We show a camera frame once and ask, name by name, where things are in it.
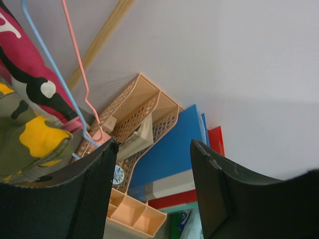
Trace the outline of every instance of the wooden strip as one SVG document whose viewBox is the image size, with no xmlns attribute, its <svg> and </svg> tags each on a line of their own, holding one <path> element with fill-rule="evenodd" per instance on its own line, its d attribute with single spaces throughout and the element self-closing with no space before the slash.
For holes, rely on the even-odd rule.
<svg viewBox="0 0 319 239">
<path fill-rule="evenodd" d="M 111 36 L 112 32 L 116 29 L 118 24 L 121 22 L 125 14 L 128 12 L 130 7 L 133 5 L 135 0 L 119 0 L 118 4 L 110 14 L 109 18 L 106 20 L 102 26 L 99 33 L 94 38 L 88 50 L 85 52 L 82 58 L 82 64 L 86 70 L 88 66 L 92 63 L 96 55 L 101 50 L 104 43 Z M 81 70 L 77 67 L 72 75 L 67 80 L 67 86 L 72 90 L 81 78 Z"/>
</svg>

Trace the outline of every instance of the black spot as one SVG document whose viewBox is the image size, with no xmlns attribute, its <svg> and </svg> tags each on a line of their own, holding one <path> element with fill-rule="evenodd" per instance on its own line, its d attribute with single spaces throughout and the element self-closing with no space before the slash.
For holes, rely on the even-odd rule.
<svg viewBox="0 0 319 239">
<path fill-rule="evenodd" d="M 18 108 L 16 108 L 16 110 L 13 111 L 13 113 L 11 114 L 11 118 L 16 120 L 20 114 L 27 111 L 28 107 L 29 105 L 27 104 L 27 102 L 25 102 L 24 100 L 21 100 Z"/>
</svg>

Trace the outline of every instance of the clothing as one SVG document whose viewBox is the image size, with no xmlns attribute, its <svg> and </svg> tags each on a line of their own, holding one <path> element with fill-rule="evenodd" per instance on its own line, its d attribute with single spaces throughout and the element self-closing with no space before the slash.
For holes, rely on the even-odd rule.
<svg viewBox="0 0 319 239">
<path fill-rule="evenodd" d="M 57 76 L 0 0 L 0 75 L 40 115 L 70 132 L 82 128 Z"/>
<path fill-rule="evenodd" d="M 38 116 L 28 103 L 0 83 L 0 182 L 69 157 L 72 134 Z"/>
</svg>

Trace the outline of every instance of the hanger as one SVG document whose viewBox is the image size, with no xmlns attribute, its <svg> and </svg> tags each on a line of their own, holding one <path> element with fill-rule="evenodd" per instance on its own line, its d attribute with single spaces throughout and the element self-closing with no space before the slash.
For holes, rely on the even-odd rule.
<svg viewBox="0 0 319 239">
<path fill-rule="evenodd" d="M 26 4 L 27 0 L 21 0 L 21 8 L 22 8 L 22 12 L 27 20 L 27 22 L 29 23 L 33 33 L 35 34 L 38 42 L 40 43 L 40 46 L 41 48 L 43 49 L 45 55 L 47 56 L 47 58 L 49 59 L 62 87 L 64 88 L 67 96 L 69 97 L 70 101 L 71 101 L 71 104 L 73 105 L 76 113 L 78 114 L 82 124 L 83 124 L 83 137 L 89 141 L 90 143 L 92 143 L 93 145 L 95 145 L 96 147 L 99 147 L 99 145 L 90 137 L 90 135 L 88 134 L 87 132 L 87 127 L 86 127 L 86 122 L 84 120 L 84 117 L 80 111 L 80 109 L 78 108 L 69 88 L 67 87 L 57 65 L 55 64 L 49 50 L 47 49 L 42 37 L 40 36 L 36 26 L 34 25 L 33 23 L 33 20 L 27 10 L 27 4 Z M 75 51 L 76 51 L 76 55 L 77 55 L 77 58 L 78 58 L 78 61 L 79 61 L 79 65 L 80 65 L 80 68 L 81 68 L 81 72 L 82 72 L 82 75 L 83 75 L 83 80 L 84 80 L 84 85 L 85 85 L 85 88 L 86 88 L 86 94 L 85 94 L 85 102 L 88 104 L 88 106 L 92 109 L 93 113 L 94 113 L 94 116 L 95 116 L 95 119 L 97 120 L 98 124 L 99 124 L 99 127 L 100 127 L 100 131 L 101 131 L 101 138 L 103 137 L 103 130 L 102 130 L 102 127 L 101 127 L 101 123 L 100 123 L 100 120 L 99 120 L 99 117 L 98 117 L 98 114 L 96 112 L 96 110 L 93 108 L 93 106 L 89 103 L 89 101 L 87 100 L 87 97 L 88 97 L 88 94 L 89 94 L 89 88 L 88 88 L 88 84 L 87 84 L 87 80 L 86 80 L 86 76 L 85 76 L 85 73 L 84 73 L 84 69 L 83 69 L 83 65 L 82 65 L 82 62 L 81 62 L 81 58 L 80 58 L 80 54 L 79 54 L 79 50 L 78 50 L 78 47 L 76 45 L 76 40 L 75 40 L 75 36 L 74 36 L 74 32 L 73 32 L 73 29 L 72 29 L 72 25 L 71 25 L 71 22 L 70 22 L 70 18 L 69 18 L 69 15 L 68 15 L 68 12 L 67 12 L 67 8 L 66 8 L 66 4 L 64 2 L 63 4 L 63 8 L 64 8 L 64 11 L 65 11 L 65 15 L 67 17 L 67 21 L 68 21 L 68 26 L 69 26 L 69 29 L 70 29 L 70 34 L 71 34 L 71 37 L 72 37 L 72 42 L 73 42 L 73 45 L 74 45 L 74 48 L 75 48 Z M 75 157 L 76 159 L 80 159 L 80 157 L 78 155 L 76 155 L 75 153 L 72 154 L 73 157 Z"/>
</svg>

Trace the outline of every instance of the green camouflage fabric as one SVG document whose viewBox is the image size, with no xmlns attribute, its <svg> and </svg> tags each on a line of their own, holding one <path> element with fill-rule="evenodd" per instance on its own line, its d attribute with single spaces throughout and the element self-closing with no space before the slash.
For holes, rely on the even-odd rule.
<svg viewBox="0 0 319 239">
<path fill-rule="evenodd" d="M 0 182 L 70 157 L 71 139 L 71 133 L 38 116 L 19 94 L 0 83 Z"/>
</svg>

